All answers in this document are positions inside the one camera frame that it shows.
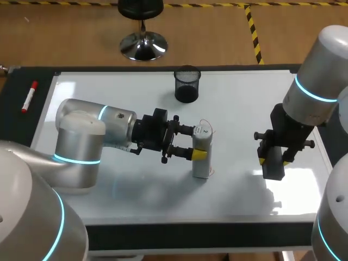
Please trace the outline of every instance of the blue led ring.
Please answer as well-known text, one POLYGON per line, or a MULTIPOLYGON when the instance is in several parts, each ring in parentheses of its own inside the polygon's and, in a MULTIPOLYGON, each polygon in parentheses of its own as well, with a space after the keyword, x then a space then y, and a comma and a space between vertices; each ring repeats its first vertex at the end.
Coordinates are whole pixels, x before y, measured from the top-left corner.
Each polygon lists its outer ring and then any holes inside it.
POLYGON ((58 195, 58 193, 57 193, 55 190, 53 190, 53 191, 56 193, 56 195, 57 195, 57 197, 58 197, 58 200, 59 200, 59 203, 60 203, 60 207, 61 207, 61 221, 60 221, 60 227, 59 227, 59 230, 58 230, 57 237, 55 238, 55 241, 54 241, 54 243, 53 243, 51 249, 49 250, 49 252, 47 253, 47 255, 43 258, 42 261, 47 261, 47 260, 51 257, 53 251, 55 250, 55 248, 56 248, 57 245, 58 245, 58 242, 59 242, 59 240, 60 240, 60 237, 61 237, 61 234, 62 234, 63 228, 64 228, 65 212, 64 212, 63 201, 61 200, 61 198, 60 198, 60 196, 58 195))
POLYGON ((331 250, 331 248, 328 246, 327 242, 325 241, 324 236, 322 235, 322 232, 321 232, 321 229, 320 229, 319 218, 318 218, 317 220, 318 220, 318 229, 319 229, 319 233, 320 233, 320 236, 321 236, 321 238, 322 238, 322 241, 324 242, 324 245, 326 246, 326 248, 328 249, 328 251, 330 252, 330 254, 331 254, 337 261, 341 261, 341 259, 339 259, 339 258, 334 254, 334 252, 331 250))
POLYGON ((103 109, 100 111, 99 116, 98 116, 98 120, 101 120, 101 118, 102 118, 102 116, 103 116, 103 113, 104 113, 104 111, 105 111, 106 108, 107 108, 107 105, 105 105, 105 106, 103 107, 103 109))
POLYGON ((65 162, 76 163, 76 164, 93 165, 93 164, 99 164, 100 163, 100 160, 83 161, 83 160, 67 159, 67 158, 63 158, 61 156, 58 156, 57 154, 55 154, 54 157, 59 159, 59 160, 65 161, 65 162))
POLYGON ((310 96, 318 101, 322 101, 322 102, 336 102, 337 101, 337 100, 333 100, 333 99, 325 99, 325 98, 322 98, 322 97, 319 97, 317 95, 310 93, 299 83, 299 80, 297 80, 297 75, 295 76, 295 82, 296 82, 297 86, 301 89, 301 91, 303 91, 305 94, 307 94, 308 96, 310 96))

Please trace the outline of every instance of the hazard tape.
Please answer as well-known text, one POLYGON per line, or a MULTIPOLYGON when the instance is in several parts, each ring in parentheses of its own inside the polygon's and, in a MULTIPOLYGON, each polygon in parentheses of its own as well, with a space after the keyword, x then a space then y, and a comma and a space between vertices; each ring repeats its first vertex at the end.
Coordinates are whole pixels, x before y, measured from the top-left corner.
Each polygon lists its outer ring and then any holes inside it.
POLYGON ((248 24, 249 24, 249 28, 250 28, 250 32, 251 32, 252 42, 254 44, 254 53, 255 53, 255 57, 256 57, 257 63, 258 64, 265 64, 263 62, 263 59, 262 59, 262 56, 261 56, 259 39, 257 37, 254 20, 253 20, 253 18, 251 16, 250 7, 249 6, 244 7, 244 9, 245 9, 246 18, 248 19, 248 24))
MULTIPOLYGON (((32 4, 32 5, 79 5, 79 6, 96 6, 96 7, 116 7, 117 3, 93 3, 93 2, 27 2, 27 1, 0 1, 0 4, 32 4)), ((181 8, 192 8, 192 7, 248 7, 248 6, 261 6, 261 7, 272 7, 272 6, 321 6, 321 7, 348 7, 348 3, 323 3, 323 2, 310 2, 310 3, 216 3, 216 4, 164 4, 164 7, 181 7, 181 8)))

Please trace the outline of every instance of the black mesh cup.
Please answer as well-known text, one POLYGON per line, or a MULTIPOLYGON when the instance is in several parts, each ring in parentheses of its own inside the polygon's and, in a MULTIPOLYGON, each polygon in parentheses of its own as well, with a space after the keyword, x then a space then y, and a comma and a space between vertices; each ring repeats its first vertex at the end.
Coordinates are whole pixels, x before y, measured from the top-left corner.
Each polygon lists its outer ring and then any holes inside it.
POLYGON ((174 72, 175 98, 183 103, 194 102, 198 98, 201 72, 194 66, 184 65, 174 72))

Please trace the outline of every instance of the table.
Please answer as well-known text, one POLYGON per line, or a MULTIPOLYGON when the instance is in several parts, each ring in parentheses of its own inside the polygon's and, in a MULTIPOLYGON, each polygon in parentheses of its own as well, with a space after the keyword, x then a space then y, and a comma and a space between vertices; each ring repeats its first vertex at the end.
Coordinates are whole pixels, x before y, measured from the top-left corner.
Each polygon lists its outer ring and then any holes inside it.
MULTIPOLYGON (((90 251, 127 254, 308 247, 332 168, 318 130, 309 137, 316 147, 300 152, 285 168, 281 182, 262 179, 258 142, 253 139, 253 132, 271 127, 270 112, 282 101, 296 68, 203 67, 200 97, 186 105, 173 95, 175 68, 22 68, 9 75, 0 96, 0 120, 7 123, 0 138, 53 153, 58 134, 55 110, 69 97, 134 110, 138 118, 158 107, 167 109, 169 117, 178 114, 182 124, 206 119, 216 130, 215 173, 207 181, 192 178, 190 162, 183 159, 170 159, 163 165, 156 152, 134 156, 105 148, 92 192, 62 195, 86 224, 90 251), (31 111, 20 115, 15 108, 21 107, 34 79, 41 88, 31 111)), ((175 141, 190 146, 185 137, 175 141)))

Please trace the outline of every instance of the marker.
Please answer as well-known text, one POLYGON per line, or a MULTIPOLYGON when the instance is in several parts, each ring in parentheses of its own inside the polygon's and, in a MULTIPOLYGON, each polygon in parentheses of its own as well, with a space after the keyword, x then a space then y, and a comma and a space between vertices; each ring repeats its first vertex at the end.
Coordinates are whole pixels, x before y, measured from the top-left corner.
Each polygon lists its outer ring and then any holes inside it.
POLYGON ((33 81, 32 86, 30 87, 29 93, 27 95, 26 101, 23 104, 22 107, 22 113, 26 113, 28 110, 28 107, 30 105, 30 102, 33 98, 34 92, 36 90, 36 88, 38 87, 38 82, 37 81, 33 81))

